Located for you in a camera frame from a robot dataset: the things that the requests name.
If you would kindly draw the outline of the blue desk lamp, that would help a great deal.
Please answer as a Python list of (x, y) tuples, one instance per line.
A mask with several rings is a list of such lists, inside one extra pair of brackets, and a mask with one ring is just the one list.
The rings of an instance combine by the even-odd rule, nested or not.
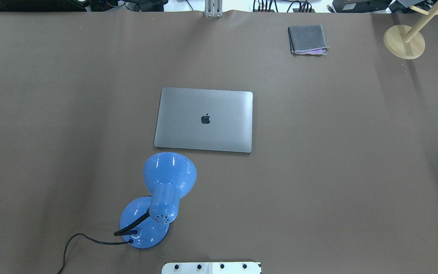
[(131, 201), (122, 211), (116, 237), (138, 249), (161, 243), (179, 214), (179, 204), (193, 188), (197, 169), (186, 156), (165, 151), (149, 157), (143, 167), (149, 196)]

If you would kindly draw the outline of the aluminium frame post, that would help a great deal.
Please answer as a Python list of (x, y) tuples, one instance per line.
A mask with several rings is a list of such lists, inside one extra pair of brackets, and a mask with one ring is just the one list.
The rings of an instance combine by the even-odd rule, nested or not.
[(205, 17), (220, 18), (223, 16), (222, 0), (205, 0)]

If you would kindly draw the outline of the wooden cup stand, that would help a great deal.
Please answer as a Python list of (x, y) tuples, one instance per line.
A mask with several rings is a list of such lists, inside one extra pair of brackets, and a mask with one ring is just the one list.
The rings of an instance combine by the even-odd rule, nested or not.
[(425, 50), (425, 40), (420, 30), (438, 15), (438, 0), (428, 10), (421, 9), (416, 5), (410, 5), (409, 9), (422, 14), (422, 17), (414, 26), (394, 25), (388, 28), (383, 35), (383, 43), (386, 49), (394, 56), (412, 60), (420, 57)]

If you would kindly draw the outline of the folded grey cloth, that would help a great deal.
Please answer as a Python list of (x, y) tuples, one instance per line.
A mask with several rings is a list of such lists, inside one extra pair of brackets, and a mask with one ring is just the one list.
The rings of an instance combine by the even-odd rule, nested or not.
[(322, 56), (327, 54), (323, 26), (294, 25), (287, 28), (291, 54)]

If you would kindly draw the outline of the grey laptop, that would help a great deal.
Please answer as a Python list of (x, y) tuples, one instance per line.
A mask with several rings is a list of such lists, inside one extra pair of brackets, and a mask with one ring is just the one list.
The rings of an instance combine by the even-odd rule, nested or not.
[(165, 87), (154, 146), (250, 153), (253, 98), (250, 91)]

